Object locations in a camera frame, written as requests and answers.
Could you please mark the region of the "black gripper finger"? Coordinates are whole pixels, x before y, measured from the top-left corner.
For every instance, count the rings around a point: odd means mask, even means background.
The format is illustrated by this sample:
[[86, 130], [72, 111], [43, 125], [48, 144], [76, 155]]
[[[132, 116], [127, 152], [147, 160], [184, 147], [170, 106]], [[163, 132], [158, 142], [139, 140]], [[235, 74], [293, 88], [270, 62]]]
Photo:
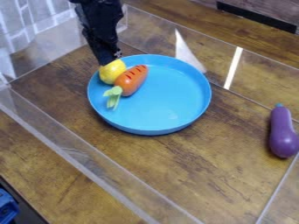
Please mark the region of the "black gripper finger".
[[90, 49], [96, 58], [99, 58], [99, 49], [98, 49], [98, 42], [94, 33], [90, 30], [83, 30], [82, 34], [88, 42]]
[[95, 55], [102, 66], [118, 60], [123, 56], [118, 42], [98, 41], [95, 44]]

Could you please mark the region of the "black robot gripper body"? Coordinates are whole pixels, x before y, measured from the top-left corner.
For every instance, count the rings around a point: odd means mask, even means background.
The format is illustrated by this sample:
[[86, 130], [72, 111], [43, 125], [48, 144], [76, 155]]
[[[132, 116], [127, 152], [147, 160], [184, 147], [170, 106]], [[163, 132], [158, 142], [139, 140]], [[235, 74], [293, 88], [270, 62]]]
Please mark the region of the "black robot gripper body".
[[120, 0], [70, 0], [88, 33], [108, 44], [118, 42], [118, 22], [123, 18]]

